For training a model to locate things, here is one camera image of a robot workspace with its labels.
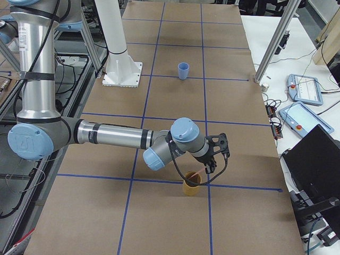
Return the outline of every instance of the computer monitor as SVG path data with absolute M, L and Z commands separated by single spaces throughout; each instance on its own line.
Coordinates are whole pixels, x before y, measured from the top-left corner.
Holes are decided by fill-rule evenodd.
M 320 125 L 315 126 L 292 150 L 283 154 L 297 188 L 313 203 L 340 199 L 340 142 Z M 340 237 L 340 207 L 321 212 Z

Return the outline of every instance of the white table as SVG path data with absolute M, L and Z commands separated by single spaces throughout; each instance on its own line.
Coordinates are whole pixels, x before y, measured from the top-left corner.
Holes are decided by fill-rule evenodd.
M 244 24 L 244 29 L 246 37 L 249 43 L 249 48 L 251 50 L 251 55 L 255 68 L 257 69 L 261 60 L 265 54 L 268 44 L 274 34 L 274 31 L 279 23 L 277 17 L 262 17 L 262 16 L 242 16 L 242 21 Z M 288 26 L 290 30 L 290 38 L 287 42 L 287 46 L 281 51 L 279 55 L 274 55 L 271 62 L 275 62 L 284 58 L 299 58 L 303 55 L 311 53 L 315 47 L 313 42 L 308 37 L 306 31 L 304 30 L 302 24 L 298 18 L 293 18 L 290 25 Z M 304 74 L 306 76 L 317 77 L 319 82 L 325 89 L 337 89 L 337 85 L 330 81 L 330 71 L 324 65 L 315 65 L 311 58 L 315 51 L 299 60 L 284 60 L 278 63 L 270 64 L 264 77 L 262 78 L 260 84 L 269 84 L 269 89 L 266 92 L 269 99 L 280 99 L 285 101 L 287 99 L 286 90 L 286 80 L 289 74 Z M 327 109 L 333 103 L 340 100 L 340 93 L 322 95 L 324 104 L 322 106 L 310 106 L 315 113 L 320 113 Z M 282 103 L 278 110 L 292 104 L 291 98 L 288 98 L 287 102 Z M 340 140 L 340 103 L 334 106 L 329 111 L 320 115 L 328 124 L 330 124 L 335 131 L 331 134 L 334 139 Z M 283 139 L 278 141 L 277 152 L 279 155 L 288 148 L 293 148 L 300 140 L 300 136 L 291 130 L 287 124 L 284 124 L 283 128 Z M 288 189 L 297 191 L 295 185 L 292 182 L 291 176 L 289 174 L 288 168 L 284 161 L 281 160 L 281 165 L 283 172 L 285 174 L 285 179 Z M 319 242 L 316 236 L 311 239 L 311 246 L 314 246 Z M 340 241 L 333 244 L 331 247 L 320 246 L 311 254 L 317 255 L 338 255 L 340 254 Z

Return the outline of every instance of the chair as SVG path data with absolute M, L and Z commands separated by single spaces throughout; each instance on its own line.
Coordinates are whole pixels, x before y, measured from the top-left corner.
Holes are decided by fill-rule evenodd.
M 266 9 L 266 12 L 272 13 L 272 16 L 281 17 L 284 12 L 284 7 L 287 6 L 289 0 L 285 0 L 279 3 L 277 2 L 277 0 L 267 0 L 267 2 L 274 5 L 275 10 Z M 300 9 L 306 7 L 307 2 L 308 0 L 302 0 L 298 8 Z

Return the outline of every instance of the blue cup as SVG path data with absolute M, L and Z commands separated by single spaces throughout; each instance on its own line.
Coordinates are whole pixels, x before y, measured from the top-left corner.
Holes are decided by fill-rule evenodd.
M 181 80 L 185 80 L 189 74 L 189 64 L 186 62 L 182 62 L 178 64 L 178 77 Z

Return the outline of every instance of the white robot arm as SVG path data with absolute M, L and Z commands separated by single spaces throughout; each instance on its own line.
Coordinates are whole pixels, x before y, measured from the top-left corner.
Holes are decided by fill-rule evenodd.
M 91 142 L 144 149 L 144 160 L 153 170 L 186 151 L 206 166 L 207 174 L 215 170 L 215 154 L 222 153 L 227 164 L 230 154 L 226 135 L 205 137 L 188 118 L 176 120 L 170 131 L 152 131 L 62 117 L 55 108 L 53 32 L 58 26 L 65 30 L 81 28 L 80 0 L 8 2 L 18 23 L 23 102 L 8 143 L 20 157 L 38 160 L 65 145 Z

